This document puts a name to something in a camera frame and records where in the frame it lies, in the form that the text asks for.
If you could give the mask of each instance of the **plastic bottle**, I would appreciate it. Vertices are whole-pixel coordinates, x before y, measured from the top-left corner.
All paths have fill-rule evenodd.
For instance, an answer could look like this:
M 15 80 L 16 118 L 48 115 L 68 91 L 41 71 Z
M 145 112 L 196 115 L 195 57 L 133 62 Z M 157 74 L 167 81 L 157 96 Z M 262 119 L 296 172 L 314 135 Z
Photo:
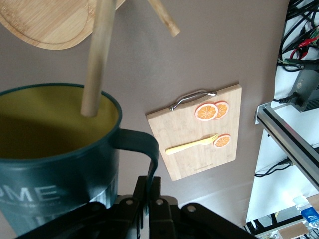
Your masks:
M 319 214 L 311 206 L 308 200 L 304 196 L 298 196 L 293 199 L 296 204 L 296 208 L 300 211 L 300 214 L 307 220 L 309 226 L 312 228 L 319 228 Z

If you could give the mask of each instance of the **orange slice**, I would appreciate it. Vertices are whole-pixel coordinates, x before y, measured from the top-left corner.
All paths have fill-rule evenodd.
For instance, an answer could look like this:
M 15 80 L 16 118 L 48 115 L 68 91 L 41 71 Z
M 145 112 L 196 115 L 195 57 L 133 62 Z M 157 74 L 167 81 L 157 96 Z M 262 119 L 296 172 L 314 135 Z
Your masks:
M 214 120 L 219 120 L 228 113 L 229 104 L 226 101 L 218 101 L 215 103 L 215 105 L 218 107 L 218 113 Z
M 222 134 L 220 135 L 217 140 L 214 141 L 213 145 L 216 147 L 216 148 L 222 148 L 222 147 L 225 147 L 226 145 L 229 144 L 230 142 L 230 135 L 229 134 Z
M 218 107 L 214 103 L 203 103 L 195 110 L 195 116 L 200 121 L 209 121 L 218 114 Z

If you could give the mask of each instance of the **table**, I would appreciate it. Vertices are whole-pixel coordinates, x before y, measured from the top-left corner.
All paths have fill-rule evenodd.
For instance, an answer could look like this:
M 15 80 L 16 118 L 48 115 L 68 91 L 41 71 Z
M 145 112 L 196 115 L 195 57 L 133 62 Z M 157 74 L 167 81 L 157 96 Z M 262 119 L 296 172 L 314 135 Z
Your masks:
M 146 113 L 186 93 L 239 83 L 236 160 L 172 182 L 160 158 L 156 176 L 162 177 L 163 195 L 176 197 L 180 204 L 202 203 L 242 226 L 262 135 L 262 128 L 254 125 L 254 113 L 274 95 L 288 0 L 163 0 L 163 4 L 181 29 L 176 38 L 147 1 L 130 0 L 117 10 L 103 90 L 121 104 L 122 128 L 151 133 Z M 45 82 L 83 84 L 89 44 L 90 37 L 71 49 L 43 50 L 0 26 L 0 89 Z M 120 152 L 119 194 L 132 193 L 148 163 L 143 155 Z

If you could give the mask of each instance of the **blue bottle label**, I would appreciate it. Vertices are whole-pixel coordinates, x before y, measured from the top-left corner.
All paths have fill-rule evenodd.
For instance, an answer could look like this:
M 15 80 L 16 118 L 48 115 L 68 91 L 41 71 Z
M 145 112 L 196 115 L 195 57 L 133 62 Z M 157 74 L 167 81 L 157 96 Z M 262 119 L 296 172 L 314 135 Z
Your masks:
M 319 214 L 313 207 L 306 208 L 300 213 L 309 223 L 319 220 Z

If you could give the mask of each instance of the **wooden dowel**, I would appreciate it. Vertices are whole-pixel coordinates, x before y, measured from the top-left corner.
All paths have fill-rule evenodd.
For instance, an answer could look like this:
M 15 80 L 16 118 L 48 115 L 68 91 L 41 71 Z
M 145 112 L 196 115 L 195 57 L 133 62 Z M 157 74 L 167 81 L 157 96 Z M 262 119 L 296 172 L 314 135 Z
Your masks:
M 180 29 L 176 25 L 174 19 L 170 16 L 165 6 L 161 3 L 160 0 L 148 0 L 153 10 L 159 16 L 161 21 L 169 29 L 172 37 L 176 37 L 180 33 Z
M 88 72 L 81 106 L 81 114 L 86 117 L 96 116 L 98 112 L 102 76 L 109 53 L 115 8 L 116 0 L 97 0 L 88 59 Z

